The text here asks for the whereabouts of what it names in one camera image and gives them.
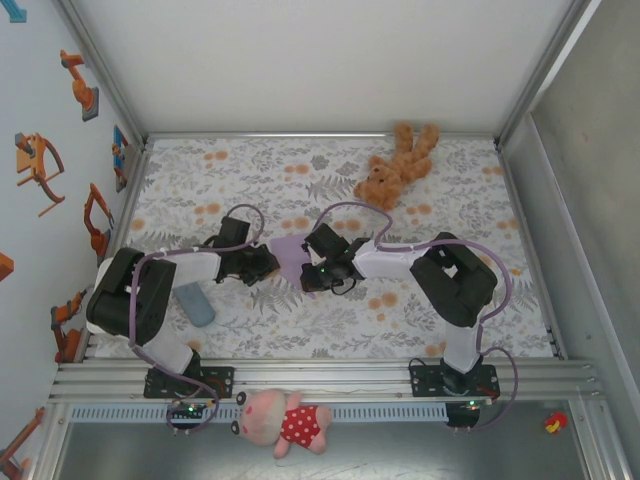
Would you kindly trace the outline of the pink pig plush toy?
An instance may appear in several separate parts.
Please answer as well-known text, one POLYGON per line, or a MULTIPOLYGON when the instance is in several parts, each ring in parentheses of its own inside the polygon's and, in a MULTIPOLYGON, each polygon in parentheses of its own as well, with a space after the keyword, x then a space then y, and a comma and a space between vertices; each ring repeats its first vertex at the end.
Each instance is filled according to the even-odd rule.
POLYGON ((273 446, 273 457, 282 459, 292 445, 316 455, 327 450, 327 430, 332 423, 331 410, 322 405, 304 404, 302 394, 281 390, 240 392, 236 404, 241 408, 231 431, 254 445, 273 446))

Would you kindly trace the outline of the lilac cloth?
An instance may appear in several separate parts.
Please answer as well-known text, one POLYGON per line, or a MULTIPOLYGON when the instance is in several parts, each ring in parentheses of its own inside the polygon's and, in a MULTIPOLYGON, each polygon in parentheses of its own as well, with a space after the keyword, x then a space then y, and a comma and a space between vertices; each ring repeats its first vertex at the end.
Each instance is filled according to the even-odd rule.
POLYGON ((271 238, 268 242, 269 251, 279 263, 280 275, 302 293, 302 265, 311 262, 311 256, 303 248, 306 237, 307 233, 300 233, 271 238))

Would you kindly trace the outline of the brown teddy bear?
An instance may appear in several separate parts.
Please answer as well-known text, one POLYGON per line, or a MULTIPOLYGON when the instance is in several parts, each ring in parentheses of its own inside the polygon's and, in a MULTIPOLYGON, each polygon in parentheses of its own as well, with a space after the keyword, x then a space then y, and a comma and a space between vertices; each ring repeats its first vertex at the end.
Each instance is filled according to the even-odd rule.
POLYGON ((424 125, 417 139, 411 124, 396 124, 393 156, 389 160, 378 155, 369 159, 368 175, 354 187, 354 196, 383 211, 391 211, 406 187, 430 174, 433 168, 430 153, 439 139, 440 129, 436 124, 424 125))

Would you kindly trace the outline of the floral tablecloth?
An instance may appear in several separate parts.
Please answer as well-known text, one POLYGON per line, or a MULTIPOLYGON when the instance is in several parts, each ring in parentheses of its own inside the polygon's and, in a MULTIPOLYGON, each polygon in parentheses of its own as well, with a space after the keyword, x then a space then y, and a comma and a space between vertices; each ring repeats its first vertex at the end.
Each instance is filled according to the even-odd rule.
MULTIPOLYGON (((153 252, 199 243, 225 214, 264 220, 263 238, 308 232, 317 219, 348 240, 383 232, 388 242, 422 243, 442 231, 475 241, 498 287, 482 344, 518 357, 549 357, 539 290, 490 140, 443 139, 433 168, 410 185, 388 216, 350 206, 370 157, 390 157, 389 138, 175 139, 154 143, 127 243, 153 252), (511 269, 519 269, 520 276, 511 269)), ((194 327, 176 300, 165 320, 205 358, 404 358, 443 353, 445 324, 421 289, 368 280, 342 296, 308 296, 280 275, 253 286, 228 279, 204 292, 215 320, 194 327)))

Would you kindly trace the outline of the blue-grey fabric roll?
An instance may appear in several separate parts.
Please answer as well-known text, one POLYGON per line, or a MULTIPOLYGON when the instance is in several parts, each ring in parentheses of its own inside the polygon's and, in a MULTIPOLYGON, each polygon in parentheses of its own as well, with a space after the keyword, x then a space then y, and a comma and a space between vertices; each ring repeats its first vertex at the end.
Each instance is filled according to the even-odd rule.
POLYGON ((173 293, 194 327, 204 328, 215 320, 216 312, 199 283, 174 287, 173 293))

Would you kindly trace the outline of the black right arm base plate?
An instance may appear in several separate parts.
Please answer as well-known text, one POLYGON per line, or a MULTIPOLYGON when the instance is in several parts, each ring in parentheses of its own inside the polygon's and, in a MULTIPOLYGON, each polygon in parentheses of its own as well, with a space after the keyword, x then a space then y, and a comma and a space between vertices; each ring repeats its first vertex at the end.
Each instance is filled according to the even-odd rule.
POLYGON ((442 365, 413 365, 409 368, 414 397, 498 398, 501 394, 496 368, 476 366, 466 374, 442 365))

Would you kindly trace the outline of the aluminium frame post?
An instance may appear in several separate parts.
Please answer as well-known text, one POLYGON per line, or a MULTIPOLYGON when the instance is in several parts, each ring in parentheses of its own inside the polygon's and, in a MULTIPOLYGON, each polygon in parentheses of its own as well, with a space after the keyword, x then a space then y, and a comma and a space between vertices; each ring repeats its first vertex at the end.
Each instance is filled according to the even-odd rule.
POLYGON ((90 25, 86 15, 82 12, 77 0, 50 0, 60 19, 78 46, 81 55, 89 61, 89 68, 101 87, 112 107, 129 132, 132 140, 140 151, 146 146, 148 132, 134 112, 133 104, 125 95, 122 85, 115 76, 113 65, 108 61, 106 50, 99 41, 97 34, 90 25))
POLYGON ((499 134, 494 137, 498 151, 508 143, 520 122, 544 96, 601 2, 602 0, 570 0, 566 13, 551 35, 533 73, 506 117, 499 134))

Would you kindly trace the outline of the blue orange robot sticker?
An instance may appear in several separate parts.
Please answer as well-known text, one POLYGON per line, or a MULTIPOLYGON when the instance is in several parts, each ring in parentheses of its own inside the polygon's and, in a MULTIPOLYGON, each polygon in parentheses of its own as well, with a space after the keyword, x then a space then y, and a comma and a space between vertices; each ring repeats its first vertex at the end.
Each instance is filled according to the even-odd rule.
POLYGON ((115 188, 119 193, 128 183, 127 155, 130 153, 129 142, 122 130, 115 125, 113 127, 113 142, 111 146, 113 158, 113 171, 115 174, 115 188))

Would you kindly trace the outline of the orange chair-shaped robot sticker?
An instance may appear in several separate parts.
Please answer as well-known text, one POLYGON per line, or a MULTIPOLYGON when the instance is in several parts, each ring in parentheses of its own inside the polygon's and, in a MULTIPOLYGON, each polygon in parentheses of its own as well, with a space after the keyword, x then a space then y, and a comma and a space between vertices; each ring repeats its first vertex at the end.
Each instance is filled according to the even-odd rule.
POLYGON ((51 189, 49 183, 65 172, 64 163, 54 145, 39 133, 25 135, 22 132, 15 134, 16 152, 16 172, 21 174, 27 172, 28 175, 17 182, 17 186, 23 186, 31 181, 43 191, 50 201, 50 205, 38 213, 38 217, 46 215, 53 208, 63 203, 66 199, 64 195, 57 195, 51 189), (56 170, 48 174, 46 170, 45 157, 52 157, 56 170))

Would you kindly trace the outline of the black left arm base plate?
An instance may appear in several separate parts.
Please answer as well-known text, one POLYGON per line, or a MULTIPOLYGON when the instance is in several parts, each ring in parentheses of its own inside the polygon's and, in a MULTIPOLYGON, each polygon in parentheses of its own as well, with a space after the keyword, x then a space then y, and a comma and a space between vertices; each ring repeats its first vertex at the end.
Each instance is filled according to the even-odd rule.
MULTIPOLYGON (((235 373, 233 367, 202 367, 200 373, 199 381, 212 388, 219 398, 232 396, 235 373)), ((209 392, 152 368, 145 376, 143 397, 147 399, 207 398, 209 392)))

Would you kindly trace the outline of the thin aluminium frame rail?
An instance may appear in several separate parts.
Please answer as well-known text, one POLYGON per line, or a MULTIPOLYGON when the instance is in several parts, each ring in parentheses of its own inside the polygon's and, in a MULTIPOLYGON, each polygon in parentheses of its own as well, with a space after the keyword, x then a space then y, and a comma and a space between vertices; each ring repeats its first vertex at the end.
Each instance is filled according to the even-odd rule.
MULTIPOLYGON (((360 132, 151 132, 148 141, 169 139, 229 139, 229 138, 394 138, 392 131, 360 132)), ((495 136, 486 132, 441 132, 440 139, 490 140, 495 136)))

